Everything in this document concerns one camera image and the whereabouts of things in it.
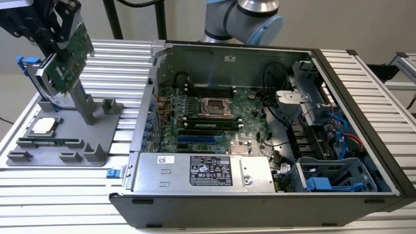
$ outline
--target robotic arm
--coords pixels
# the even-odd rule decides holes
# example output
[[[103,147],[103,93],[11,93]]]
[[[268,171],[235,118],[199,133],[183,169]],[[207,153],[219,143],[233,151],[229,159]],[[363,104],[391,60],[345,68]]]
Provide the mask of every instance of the robotic arm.
[[[36,43],[45,55],[44,61],[17,57],[41,102],[51,103],[56,111],[76,109],[92,125],[92,98],[84,92],[79,76],[93,47],[80,7],[77,0],[0,0],[0,26],[15,37],[24,36]]]
[[[67,46],[79,23],[80,2],[76,0],[0,0],[0,26],[15,37],[24,36],[35,42],[45,57],[56,53],[61,62],[71,57]]]
[[[283,27],[279,0],[207,0],[203,42],[268,45]]]

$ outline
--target circuit board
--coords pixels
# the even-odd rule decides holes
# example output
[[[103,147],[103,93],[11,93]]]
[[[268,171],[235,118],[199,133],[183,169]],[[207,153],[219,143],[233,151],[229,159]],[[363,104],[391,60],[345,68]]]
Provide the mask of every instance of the circuit board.
[[[201,135],[195,142],[189,131],[183,126],[184,117],[197,117],[201,113],[204,97],[188,97],[172,87],[161,87],[159,92],[159,114],[163,128],[160,152],[164,153],[208,153],[208,154],[247,154],[251,156],[271,155],[272,149],[260,145],[256,134],[268,133],[267,120],[261,118],[261,100],[253,98],[256,92],[251,89],[237,89],[233,98],[224,98],[228,102],[231,116],[240,119],[243,127],[233,131],[216,130],[217,122],[212,121],[209,130],[199,130]]]
[[[67,48],[72,55],[65,62],[59,61],[56,54],[52,54],[40,65],[40,68],[45,68],[49,79],[63,94],[73,86],[87,64],[87,55],[93,51],[84,24],[77,26]]]

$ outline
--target slotted aluminum surface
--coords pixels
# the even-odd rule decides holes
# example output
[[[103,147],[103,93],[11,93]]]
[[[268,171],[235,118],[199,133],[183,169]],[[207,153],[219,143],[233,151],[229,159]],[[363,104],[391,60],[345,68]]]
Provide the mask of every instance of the slotted aluminum surface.
[[[329,50],[323,54],[399,165],[416,169],[415,119],[357,56]]]
[[[107,179],[107,169],[127,163],[133,124],[149,68],[151,42],[93,41],[96,56],[88,60],[81,81],[96,99],[116,97],[124,113],[115,135],[108,163],[101,168],[9,168],[0,157],[0,233],[360,233],[409,234],[416,232],[416,204],[392,213],[375,213],[341,228],[252,228],[139,231],[129,227],[109,204],[107,194],[121,187],[120,179]],[[16,133],[28,125],[37,107],[28,106],[27,115],[16,122]],[[380,125],[395,128],[396,122]],[[416,183],[416,158],[401,157],[405,173]],[[284,218],[284,210],[276,208]]]

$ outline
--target gray fixture stand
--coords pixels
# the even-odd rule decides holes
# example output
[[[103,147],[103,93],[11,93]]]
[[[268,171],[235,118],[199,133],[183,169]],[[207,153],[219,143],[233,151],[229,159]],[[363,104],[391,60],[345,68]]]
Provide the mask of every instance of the gray fixture stand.
[[[37,102],[41,111],[35,117],[24,138],[33,141],[17,141],[17,147],[8,154],[8,166],[79,166],[101,167],[105,165],[113,139],[123,104],[113,99],[104,99],[101,103],[92,101],[88,95],[87,107],[93,114],[93,125],[87,124],[77,110],[55,111],[49,102]],[[40,118],[57,119],[53,134],[35,135],[32,128]],[[55,146],[41,139],[76,139],[65,142],[64,146]]]

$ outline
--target warning label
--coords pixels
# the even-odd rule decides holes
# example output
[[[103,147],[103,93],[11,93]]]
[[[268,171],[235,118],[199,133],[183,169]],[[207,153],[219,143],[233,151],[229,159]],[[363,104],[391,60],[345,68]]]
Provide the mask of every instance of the warning label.
[[[193,186],[232,186],[229,157],[191,156],[189,183]]]

